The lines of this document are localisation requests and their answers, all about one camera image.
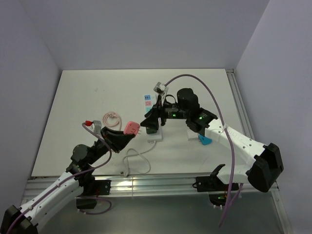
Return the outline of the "pink plug adapter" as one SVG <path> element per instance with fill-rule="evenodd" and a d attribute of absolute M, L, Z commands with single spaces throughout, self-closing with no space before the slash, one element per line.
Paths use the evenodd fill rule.
<path fill-rule="evenodd" d="M 134 121 L 129 121 L 123 130 L 123 133 L 125 135 L 134 134 L 136 136 L 137 134 L 139 134 L 139 132 L 140 132 L 140 124 Z"/>

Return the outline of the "dark green cube plug adapter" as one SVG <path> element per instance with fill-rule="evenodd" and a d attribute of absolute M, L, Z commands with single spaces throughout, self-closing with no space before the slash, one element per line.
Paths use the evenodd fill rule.
<path fill-rule="evenodd" d="M 156 134 L 157 132 L 158 132 L 158 128 L 154 129 L 154 128 L 146 127 L 146 133 L 148 135 Z"/>

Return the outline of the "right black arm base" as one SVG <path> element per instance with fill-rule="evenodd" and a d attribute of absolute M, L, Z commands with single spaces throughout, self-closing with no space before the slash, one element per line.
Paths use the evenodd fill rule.
<path fill-rule="evenodd" d="M 213 205 L 224 206 L 227 200 L 228 184 L 224 184 L 216 176 L 198 176 L 192 187 L 197 192 L 217 192 L 217 194 L 209 195 L 209 200 Z"/>

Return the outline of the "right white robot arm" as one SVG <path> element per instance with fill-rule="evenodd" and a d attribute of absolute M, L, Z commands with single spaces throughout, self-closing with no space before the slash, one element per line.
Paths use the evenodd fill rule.
<path fill-rule="evenodd" d="M 239 156 L 244 164 L 238 166 L 220 164 L 211 173 L 211 185 L 222 190 L 230 183 L 250 183 L 261 192 L 268 192 L 283 172 L 281 152 L 277 145 L 265 145 L 252 140 L 222 123 L 221 119 L 199 105 L 198 97 L 191 88 L 177 92 L 177 101 L 161 99 L 161 124 L 168 119 L 184 119 L 195 133 L 211 139 Z"/>

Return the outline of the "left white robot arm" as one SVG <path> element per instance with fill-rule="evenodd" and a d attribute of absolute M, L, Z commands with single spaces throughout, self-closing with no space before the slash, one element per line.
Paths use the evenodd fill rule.
<path fill-rule="evenodd" d="M 71 163 L 66 171 L 47 189 L 20 207 L 11 206 L 5 211 L 0 232 L 2 234 L 37 234 L 69 201 L 82 194 L 94 191 L 93 171 L 98 167 L 92 165 L 105 154 L 119 153 L 135 138 L 140 127 L 153 130 L 159 128 L 159 117 L 155 109 L 145 114 L 141 123 L 130 121 L 122 131 L 101 127 L 91 128 L 96 121 L 85 121 L 82 127 L 97 140 L 89 147 L 79 144 L 73 149 Z"/>

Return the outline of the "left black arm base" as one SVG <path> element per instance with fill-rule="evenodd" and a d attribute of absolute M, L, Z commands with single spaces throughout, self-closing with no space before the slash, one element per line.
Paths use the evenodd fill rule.
<path fill-rule="evenodd" d="M 105 179 L 105 180 L 95 180 L 92 184 L 90 184 L 87 189 L 84 189 L 82 195 L 80 195 L 76 199 L 76 208 L 82 212 L 86 213 L 88 215 L 99 215 L 104 214 L 108 212 L 111 207 L 112 203 L 111 201 L 103 198 L 104 195 L 109 195 L 111 188 L 111 180 Z M 98 201 L 103 201 L 108 204 L 108 207 L 102 211 L 97 213 L 91 213 L 87 210 L 93 210 L 97 204 Z"/>

